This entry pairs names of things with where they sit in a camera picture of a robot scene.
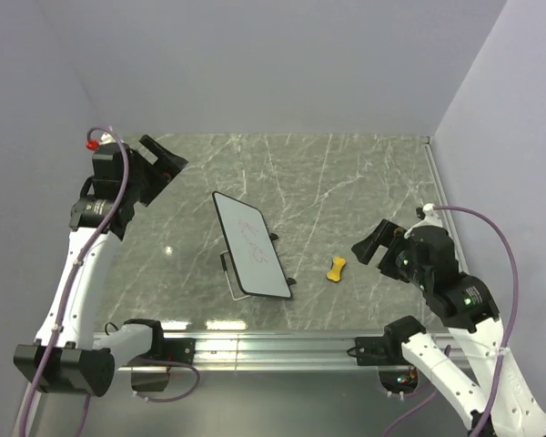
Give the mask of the yellow bone-shaped eraser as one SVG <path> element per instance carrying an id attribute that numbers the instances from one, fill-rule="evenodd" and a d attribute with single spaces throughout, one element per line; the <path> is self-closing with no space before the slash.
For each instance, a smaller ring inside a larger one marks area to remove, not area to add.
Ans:
<path id="1" fill-rule="evenodd" d="M 326 274 L 326 279 L 338 283 L 342 280 L 342 272 L 347 265 L 347 261 L 342 257 L 333 257 L 331 266 Z"/>

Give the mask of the small whiteboard with black frame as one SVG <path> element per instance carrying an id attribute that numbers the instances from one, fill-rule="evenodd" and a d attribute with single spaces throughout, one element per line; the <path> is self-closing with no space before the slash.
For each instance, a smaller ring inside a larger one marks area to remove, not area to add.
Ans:
<path id="1" fill-rule="evenodd" d="M 291 299 L 293 280 L 281 266 L 261 211 L 218 191 L 212 199 L 240 291 L 246 296 Z"/>

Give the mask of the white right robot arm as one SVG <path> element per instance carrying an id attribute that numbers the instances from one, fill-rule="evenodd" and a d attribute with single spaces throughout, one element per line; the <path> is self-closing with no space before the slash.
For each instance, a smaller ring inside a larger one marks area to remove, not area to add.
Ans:
<path id="1" fill-rule="evenodd" d="M 405 229 L 383 219 L 352 251 L 367 264 L 380 247 L 386 251 L 379 272 L 420 291 L 461 358 L 445 352 L 441 340 L 413 316 L 386 325 L 380 346 L 365 347 L 359 358 L 417 368 L 470 436 L 546 436 L 546 412 L 502 344 L 507 329 L 499 308 L 484 282 L 461 269 L 440 221 L 424 219 Z"/>

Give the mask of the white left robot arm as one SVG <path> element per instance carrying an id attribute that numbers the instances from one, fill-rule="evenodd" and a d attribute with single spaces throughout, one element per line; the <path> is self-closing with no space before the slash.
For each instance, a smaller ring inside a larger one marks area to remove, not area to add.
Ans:
<path id="1" fill-rule="evenodd" d="M 93 173 L 71 208 L 56 295 L 33 342 L 17 345 L 13 358 L 40 392 L 101 397 L 118 368 L 134 359 L 155 366 L 165 358 L 167 345 L 157 320 L 128 320 L 110 339 L 95 338 L 107 272 L 136 204 L 148 206 L 187 165 L 148 135 L 139 142 L 155 162 L 113 140 L 86 143 L 93 152 Z"/>

